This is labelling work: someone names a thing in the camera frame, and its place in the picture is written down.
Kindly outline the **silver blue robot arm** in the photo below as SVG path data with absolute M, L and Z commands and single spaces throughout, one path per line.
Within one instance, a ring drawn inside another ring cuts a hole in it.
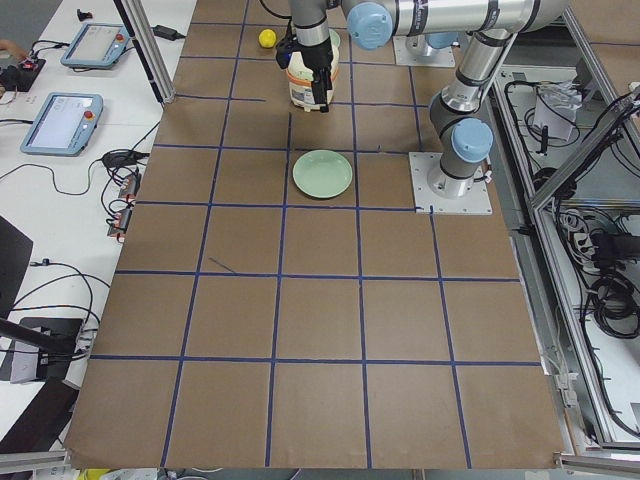
M 333 50 L 327 12 L 339 7 L 352 40 L 375 50 L 398 36 L 419 37 L 467 32 L 463 60 L 451 83 L 436 94 L 430 120 L 443 146 L 439 163 L 428 173 L 430 189 L 457 199 L 468 193 L 476 169 L 493 144 L 493 133 L 475 118 L 516 36 L 541 29 L 567 8 L 565 1 L 292 1 L 285 37 L 277 44 L 276 60 L 287 68 L 298 52 L 312 72 L 313 100 L 329 110 Z

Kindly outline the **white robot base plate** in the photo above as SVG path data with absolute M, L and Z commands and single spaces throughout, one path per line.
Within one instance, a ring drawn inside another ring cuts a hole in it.
M 482 168 L 468 179 L 448 177 L 441 169 L 439 152 L 410 152 L 409 164 L 417 213 L 488 216 L 493 213 Z

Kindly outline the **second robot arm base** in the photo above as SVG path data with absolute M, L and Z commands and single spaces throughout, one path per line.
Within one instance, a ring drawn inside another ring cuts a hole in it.
M 457 32 L 422 34 L 393 38 L 395 62 L 401 66 L 454 68 L 453 46 Z

